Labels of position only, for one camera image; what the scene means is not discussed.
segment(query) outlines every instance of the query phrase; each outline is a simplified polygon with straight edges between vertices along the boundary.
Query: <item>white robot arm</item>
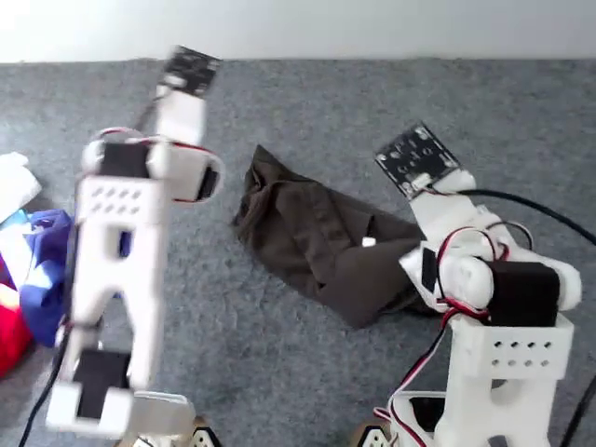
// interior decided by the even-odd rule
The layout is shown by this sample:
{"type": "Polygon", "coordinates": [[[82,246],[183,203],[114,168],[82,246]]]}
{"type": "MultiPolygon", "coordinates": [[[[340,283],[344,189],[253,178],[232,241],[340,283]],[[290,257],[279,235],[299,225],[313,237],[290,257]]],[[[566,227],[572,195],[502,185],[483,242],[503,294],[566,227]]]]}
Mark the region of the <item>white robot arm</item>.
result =
{"type": "Polygon", "coordinates": [[[489,447],[502,436],[508,447],[549,447],[555,389],[574,329],[559,312],[580,302],[579,273],[518,246],[498,216],[446,193],[475,181],[423,124],[384,148],[377,162],[410,200],[427,238],[400,263],[425,303],[445,317],[387,407],[375,409],[390,423],[391,439],[371,445],[489,447]],[[447,326],[453,339],[446,391],[405,391],[447,326]]]}
{"type": "Polygon", "coordinates": [[[163,336],[170,202],[209,200],[224,176],[222,160],[198,146],[203,93],[216,68],[215,59],[180,47],[158,88],[158,134],[105,129],[83,151],[51,428],[113,440],[139,433],[177,440],[191,431],[195,411],[186,398],[148,389],[163,336]],[[133,330],[130,352],[100,343],[102,315],[116,293],[133,330]]]}

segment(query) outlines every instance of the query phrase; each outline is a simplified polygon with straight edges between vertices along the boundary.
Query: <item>white wall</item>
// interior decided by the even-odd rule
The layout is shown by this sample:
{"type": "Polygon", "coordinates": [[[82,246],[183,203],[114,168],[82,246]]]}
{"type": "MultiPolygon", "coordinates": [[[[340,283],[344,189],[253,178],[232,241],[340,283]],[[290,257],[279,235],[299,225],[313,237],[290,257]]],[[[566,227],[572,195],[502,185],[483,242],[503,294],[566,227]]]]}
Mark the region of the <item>white wall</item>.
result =
{"type": "Polygon", "coordinates": [[[0,62],[596,56],[595,0],[0,0],[0,62]]]}

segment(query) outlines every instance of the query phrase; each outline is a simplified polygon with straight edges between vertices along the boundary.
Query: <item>floor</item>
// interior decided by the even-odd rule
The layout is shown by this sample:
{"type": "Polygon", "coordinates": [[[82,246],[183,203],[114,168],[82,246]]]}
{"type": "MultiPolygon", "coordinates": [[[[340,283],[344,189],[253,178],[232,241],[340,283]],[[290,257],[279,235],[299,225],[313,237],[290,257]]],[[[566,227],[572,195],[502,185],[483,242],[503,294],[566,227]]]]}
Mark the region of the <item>floor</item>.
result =
{"type": "MultiPolygon", "coordinates": [[[[36,206],[73,210],[88,136],[133,122],[159,71],[156,61],[0,65],[0,148],[31,159],[45,188],[36,206]]],[[[424,119],[480,186],[535,198],[593,230],[594,79],[596,61],[224,63],[209,96],[204,143],[227,163],[227,185],[210,204],[174,208],[156,389],[191,399],[226,446],[346,445],[372,407],[386,402],[438,323],[397,314],[352,331],[265,273],[229,227],[255,145],[304,175],[412,218],[373,154],[424,119]]],[[[583,274],[584,301],[568,313],[576,324],[573,357],[552,418],[557,445],[596,365],[596,251],[531,210],[485,203],[528,225],[539,252],[583,274]]],[[[130,331],[121,304],[111,303],[107,314],[106,344],[125,345],[130,331]]],[[[444,344],[415,388],[444,387],[447,355],[444,344]]],[[[0,445],[16,445],[50,360],[37,348],[0,382],[0,445]]],[[[107,445],[47,432],[44,416],[31,447],[107,445]]],[[[594,437],[592,412],[575,445],[594,437]]]]}

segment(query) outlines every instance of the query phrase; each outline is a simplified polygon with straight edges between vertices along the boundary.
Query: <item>black circuit board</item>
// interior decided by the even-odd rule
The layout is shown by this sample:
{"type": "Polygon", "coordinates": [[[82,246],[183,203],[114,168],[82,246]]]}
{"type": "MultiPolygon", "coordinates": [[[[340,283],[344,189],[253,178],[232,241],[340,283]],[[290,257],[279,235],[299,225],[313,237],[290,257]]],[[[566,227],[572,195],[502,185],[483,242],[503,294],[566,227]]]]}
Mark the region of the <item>black circuit board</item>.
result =
{"type": "Polygon", "coordinates": [[[386,144],[375,160],[408,200],[460,167],[454,155],[424,123],[416,124],[386,144]]]}
{"type": "Polygon", "coordinates": [[[186,47],[176,47],[166,63],[161,85],[202,98],[207,92],[220,60],[186,47]]]}

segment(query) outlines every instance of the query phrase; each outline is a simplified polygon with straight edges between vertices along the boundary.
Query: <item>brown cloth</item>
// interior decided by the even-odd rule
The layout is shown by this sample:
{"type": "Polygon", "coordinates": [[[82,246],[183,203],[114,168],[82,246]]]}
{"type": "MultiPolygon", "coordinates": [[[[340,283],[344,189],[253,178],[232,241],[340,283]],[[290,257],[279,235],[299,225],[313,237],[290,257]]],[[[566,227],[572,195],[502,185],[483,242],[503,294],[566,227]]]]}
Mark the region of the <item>brown cloth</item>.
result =
{"type": "Polygon", "coordinates": [[[274,275],[336,311],[349,325],[422,299],[400,266],[420,243],[417,225],[287,169],[257,146],[232,225],[274,275]],[[363,237],[376,245],[362,247],[363,237]]]}

